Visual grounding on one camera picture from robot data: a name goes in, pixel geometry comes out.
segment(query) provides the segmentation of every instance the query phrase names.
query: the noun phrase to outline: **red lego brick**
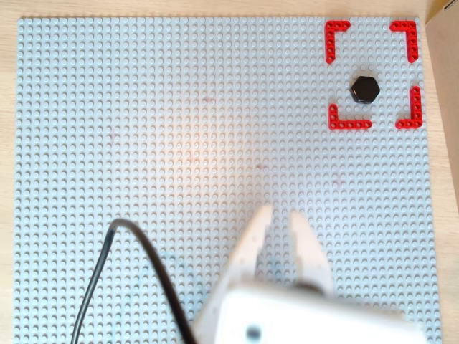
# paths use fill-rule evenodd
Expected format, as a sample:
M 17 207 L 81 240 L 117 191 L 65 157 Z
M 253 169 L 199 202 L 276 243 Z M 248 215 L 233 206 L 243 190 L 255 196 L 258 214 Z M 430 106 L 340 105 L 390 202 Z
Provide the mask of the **red lego brick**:
M 421 105 L 421 89 L 414 86 L 410 90 L 410 112 L 409 120 L 398 120 L 395 127 L 398 129 L 416 129 L 422 125 L 422 105 Z
M 393 32 L 405 32 L 407 36 L 407 58 L 410 63 L 413 63 L 419 57 L 417 50 L 417 30 L 416 22 L 413 20 L 395 20 L 389 28 Z
M 328 20 L 325 23 L 325 60 L 331 64 L 336 59 L 335 32 L 347 31 L 351 27 L 348 20 Z
M 330 104 L 328 107 L 328 128 L 330 130 L 370 129 L 373 123 L 370 120 L 340 120 L 338 107 Z

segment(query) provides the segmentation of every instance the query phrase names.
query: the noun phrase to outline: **gray lego baseplate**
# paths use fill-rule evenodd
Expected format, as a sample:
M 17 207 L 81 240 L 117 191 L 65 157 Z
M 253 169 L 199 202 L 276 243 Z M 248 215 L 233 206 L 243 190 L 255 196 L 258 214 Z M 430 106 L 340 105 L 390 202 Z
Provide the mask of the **gray lego baseplate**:
M 397 129 L 422 54 L 390 18 L 20 19 L 14 343 L 68 343 L 108 225 L 138 222 L 193 320 L 255 209 L 257 276 L 295 279 L 288 213 L 317 233 L 340 297 L 402 310 L 441 343 L 427 129 Z M 415 19 L 420 46 L 420 22 Z M 380 88 L 354 102 L 359 76 Z M 331 130 L 340 120 L 367 130 Z M 132 235 L 116 235 L 82 343 L 179 342 Z

